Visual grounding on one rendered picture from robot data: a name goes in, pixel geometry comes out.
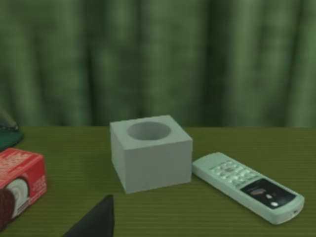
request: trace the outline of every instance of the remote control screen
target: remote control screen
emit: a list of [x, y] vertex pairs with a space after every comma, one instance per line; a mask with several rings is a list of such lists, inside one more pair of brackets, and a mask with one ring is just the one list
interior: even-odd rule
[[259, 179], [242, 188], [241, 191], [271, 209], [284, 206], [296, 197], [296, 195], [266, 179]]

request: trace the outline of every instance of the air conditioner remote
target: air conditioner remote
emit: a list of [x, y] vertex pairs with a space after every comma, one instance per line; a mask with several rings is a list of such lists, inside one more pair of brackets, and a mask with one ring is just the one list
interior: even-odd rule
[[220, 152], [194, 161], [192, 171], [274, 225], [291, 220], [304, 206], [302, 195]]

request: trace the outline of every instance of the box top surface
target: box top surface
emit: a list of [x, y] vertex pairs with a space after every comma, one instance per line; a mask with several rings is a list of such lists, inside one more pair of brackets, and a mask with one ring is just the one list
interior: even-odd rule
[[125, 150], [192, 141], [192, 138], [170, 115], [111, 122], [110, 131], [117, 136]]
[[9, 148], [0, 153], [0, 187], [31, 167], [42, 155]]

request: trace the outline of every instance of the remote control keypad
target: remote control keypad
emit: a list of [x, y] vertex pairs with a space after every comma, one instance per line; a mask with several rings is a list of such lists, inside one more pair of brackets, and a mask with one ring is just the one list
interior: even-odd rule
[[212, 168], [211, 171], [235, 187], [239, 187], [258, 177], [253, 171], [233, 161], [220, 164]]

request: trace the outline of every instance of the green backdrop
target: green backdrop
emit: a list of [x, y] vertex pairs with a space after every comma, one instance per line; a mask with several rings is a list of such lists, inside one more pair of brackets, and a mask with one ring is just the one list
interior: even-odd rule
[[314, 126], [315, 0], [1, 0], [22, 125]]

